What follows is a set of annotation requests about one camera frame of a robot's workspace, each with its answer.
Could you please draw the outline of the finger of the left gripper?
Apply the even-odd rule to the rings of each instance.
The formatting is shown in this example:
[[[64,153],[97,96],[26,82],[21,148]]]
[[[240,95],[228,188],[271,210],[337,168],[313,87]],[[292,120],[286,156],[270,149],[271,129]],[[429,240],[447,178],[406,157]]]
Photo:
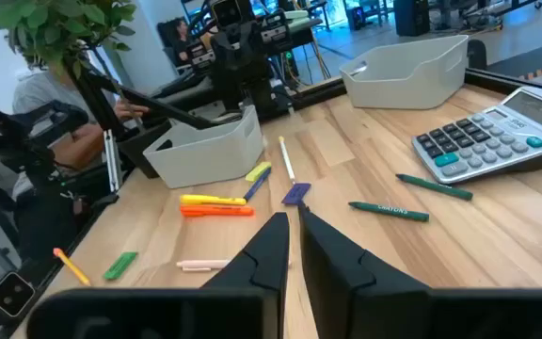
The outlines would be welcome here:
[[[256,58],[258,38],[259,33],[256,28],[241,28],[241,51],[243,64],[249,64]]]
[[[241,33],[234,29],[225,33],[226,36],[226,65],[237,67],[241,59]]]

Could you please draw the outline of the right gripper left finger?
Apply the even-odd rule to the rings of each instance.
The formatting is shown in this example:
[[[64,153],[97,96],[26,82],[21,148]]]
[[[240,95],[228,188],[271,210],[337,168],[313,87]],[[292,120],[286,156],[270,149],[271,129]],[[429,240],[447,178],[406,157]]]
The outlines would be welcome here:
[[[287,214],[275,213],[230,262],[202,287],[261,292],[261,308],[231,301],[219,306],[220,321],[210,339],[282,339],[289,268],[290,224]]]

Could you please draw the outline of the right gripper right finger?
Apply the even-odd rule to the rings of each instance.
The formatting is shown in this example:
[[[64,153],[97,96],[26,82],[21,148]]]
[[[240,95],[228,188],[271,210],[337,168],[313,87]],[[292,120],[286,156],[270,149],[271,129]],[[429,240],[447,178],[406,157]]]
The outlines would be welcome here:
[[[429,286],[298,207],[305,283],[319,339],[423,339]]]

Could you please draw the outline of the pale pink pen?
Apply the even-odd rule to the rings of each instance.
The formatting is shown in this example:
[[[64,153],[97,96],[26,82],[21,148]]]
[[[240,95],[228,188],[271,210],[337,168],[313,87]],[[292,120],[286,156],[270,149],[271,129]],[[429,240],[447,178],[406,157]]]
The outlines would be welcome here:
[[[183,272],[208,272],[224,268],[230,260],[183,260],[176,263],[176,267]]]

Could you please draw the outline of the orange highlighter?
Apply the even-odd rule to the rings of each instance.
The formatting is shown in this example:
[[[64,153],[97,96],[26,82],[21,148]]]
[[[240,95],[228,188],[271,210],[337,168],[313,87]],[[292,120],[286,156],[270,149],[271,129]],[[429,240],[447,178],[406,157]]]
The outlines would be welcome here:
[[[252,216],[254,209],[250,206],[237,205],[182,205],[180,211],[185,217],[204,216]]]

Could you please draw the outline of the purple eraser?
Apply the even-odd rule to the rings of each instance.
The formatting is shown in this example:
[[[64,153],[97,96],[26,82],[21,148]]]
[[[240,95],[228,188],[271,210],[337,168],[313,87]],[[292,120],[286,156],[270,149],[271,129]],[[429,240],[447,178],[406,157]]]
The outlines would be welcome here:
[[[281,202],[286,205],[298,205],[310,188],[310,183],[295,183]]]

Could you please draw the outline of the blue marker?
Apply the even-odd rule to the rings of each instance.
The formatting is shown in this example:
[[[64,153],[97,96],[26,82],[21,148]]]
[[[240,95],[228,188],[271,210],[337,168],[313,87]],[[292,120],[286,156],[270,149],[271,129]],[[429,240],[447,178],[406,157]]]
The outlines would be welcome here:
[[[271,168],[266,169],[261,176],[254,182],[254,184],[250,187],[250,189],[247,191],[247,193],[244,196],[244,199],[248,202],[254,194],[257,192],[257,190],[263,185],[264,181],[267,179],[271,172]]]

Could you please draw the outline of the yellow highlighter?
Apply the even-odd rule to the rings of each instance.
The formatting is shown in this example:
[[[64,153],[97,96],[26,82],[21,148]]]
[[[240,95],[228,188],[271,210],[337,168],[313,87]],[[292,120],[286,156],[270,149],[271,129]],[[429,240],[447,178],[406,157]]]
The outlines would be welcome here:
[[[180,197],[181,204],[223,204],[223,205],[246,205],[244,198],[223,198],[210,195],[183,194]]]

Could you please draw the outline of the green crayon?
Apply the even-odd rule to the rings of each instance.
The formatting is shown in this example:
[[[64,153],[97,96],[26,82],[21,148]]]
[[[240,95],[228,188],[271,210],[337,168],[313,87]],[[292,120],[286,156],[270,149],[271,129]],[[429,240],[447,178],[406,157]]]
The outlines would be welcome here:
[[[407,174],[396,174],[396,177],[405,183],[412,184],[415,186],[420,186],[432,191],[436,191],[441,194],[449,195],[451,197],[455,197],[464,201],[471,201],[473,198],[473,194],[467,190],[446,186],[438,183],[433,183],[427,180],[424,180],[422,178],[410,176]]]
[[[392,217],[405,218],[420,222],[428,222],[430,217],[427,213],[408,211],[400,207],[386,206],[381,204],[372,204],[367,202],[350,202],[349,205],[355,209],[377,213]]]

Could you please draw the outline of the white pencil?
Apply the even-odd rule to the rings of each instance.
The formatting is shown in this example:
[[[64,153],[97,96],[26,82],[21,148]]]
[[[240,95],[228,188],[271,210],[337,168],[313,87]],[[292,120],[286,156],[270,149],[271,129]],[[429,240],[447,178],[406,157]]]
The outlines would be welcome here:
[[[295,173],[294,173],[294,169],[293,169],[293,166],[292,166],[292,163],[291,163],[291,160],[290,160],[287,148],[286,148],[285,139],[284,139],[283,136],[279,136],[279,146],[280,146],[282,158],[283,158],[283,161],[284,161],[284,165],[285,165],[286,171],[288,173],[288,177],[289,177],[291,183],[295,184],[295,181],[296,181]]]

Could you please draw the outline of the green eraser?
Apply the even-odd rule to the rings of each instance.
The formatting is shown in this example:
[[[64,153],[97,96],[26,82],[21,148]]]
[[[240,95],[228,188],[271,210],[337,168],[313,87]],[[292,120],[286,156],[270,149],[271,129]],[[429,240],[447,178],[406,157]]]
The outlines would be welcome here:
[[[109,267],[104,273],[103,278],[106,281],[114,281],[120,278],[124,272],[128,269],[131,263],[136,259],[137,252],[126,251],[123,252],[117,260]]]

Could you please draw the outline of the yellow pencil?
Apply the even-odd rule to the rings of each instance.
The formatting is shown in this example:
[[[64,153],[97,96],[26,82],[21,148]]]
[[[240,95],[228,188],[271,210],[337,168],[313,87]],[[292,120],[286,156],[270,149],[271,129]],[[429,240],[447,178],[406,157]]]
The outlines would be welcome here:
[[[67,267],[78,281],[84,286],[91,286],[90,279],[87,275],[65,254],[60,248],[53,249],[54,256],[57,257],[65,267]]]

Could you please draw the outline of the person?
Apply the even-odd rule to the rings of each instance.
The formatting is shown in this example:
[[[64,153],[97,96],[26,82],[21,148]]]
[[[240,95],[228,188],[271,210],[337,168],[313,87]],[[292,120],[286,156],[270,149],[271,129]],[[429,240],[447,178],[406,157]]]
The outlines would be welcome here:
[[[171,22],[172,46],[178,65],[188,63],[187,46],[191,43],[188,33],[185,19],[177,18]]]
[[[104,151],[104,131],[72,80],[63,69],[50,66],[42,59],[28,55],[24,55],[24,59],[31,74],[20,80],[14,91],[13,113],[27,113],[52,101],[84,110],[88,114],[88,123],[66,133],[49,148],[58,163],[72,170],[99,165]]]

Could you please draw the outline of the yellow sticky note pad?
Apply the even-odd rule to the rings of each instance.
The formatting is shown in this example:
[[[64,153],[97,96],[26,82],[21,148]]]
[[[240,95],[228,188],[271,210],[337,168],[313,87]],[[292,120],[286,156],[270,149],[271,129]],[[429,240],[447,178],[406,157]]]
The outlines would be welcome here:
[[[248,182],[251,182],[251,183],[254,183],[256,182],[260,177],[261,175],[266,171],[266,170],[269,170],[271,168],[271,163],[270,162],[267,162],[267,161],[264,161],[264,162],[261,162],[260,164],[258,164],[255,168],[253,168],[245,177],[245,179],[248,181]]]

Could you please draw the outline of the grey plastic bin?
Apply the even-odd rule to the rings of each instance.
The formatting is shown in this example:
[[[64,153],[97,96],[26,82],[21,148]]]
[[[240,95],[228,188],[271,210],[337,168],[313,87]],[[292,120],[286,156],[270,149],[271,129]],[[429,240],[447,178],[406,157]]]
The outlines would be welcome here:
[[[239,121],[198,130],[179,122],[156,139],[143,155],[169,188],[236,179],[249,173],[263,152],[254,105]]]
[[[429,109],[458,91],[468,66],[467,35],[379,46],[340,67],[358,108]]]

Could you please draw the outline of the green leafy plant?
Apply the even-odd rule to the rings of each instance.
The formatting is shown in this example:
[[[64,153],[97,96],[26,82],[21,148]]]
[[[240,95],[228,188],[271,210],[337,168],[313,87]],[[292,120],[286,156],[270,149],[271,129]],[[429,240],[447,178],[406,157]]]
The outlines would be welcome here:
[[[12,52],[31,67],[65,68],[76,78],[91,68],[86,56],[107,40],[121,51],[119,41],[135,31],[133,0],[0,0],[0,29]]]

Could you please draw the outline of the grey desk calculator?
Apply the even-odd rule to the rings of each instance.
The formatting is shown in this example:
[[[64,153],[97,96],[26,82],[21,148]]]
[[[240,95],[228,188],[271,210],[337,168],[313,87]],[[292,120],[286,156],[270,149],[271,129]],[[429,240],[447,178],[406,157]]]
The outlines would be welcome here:
[[[521,87],[497,105],[412,139],[441,184],[542,169],[542,89]]]

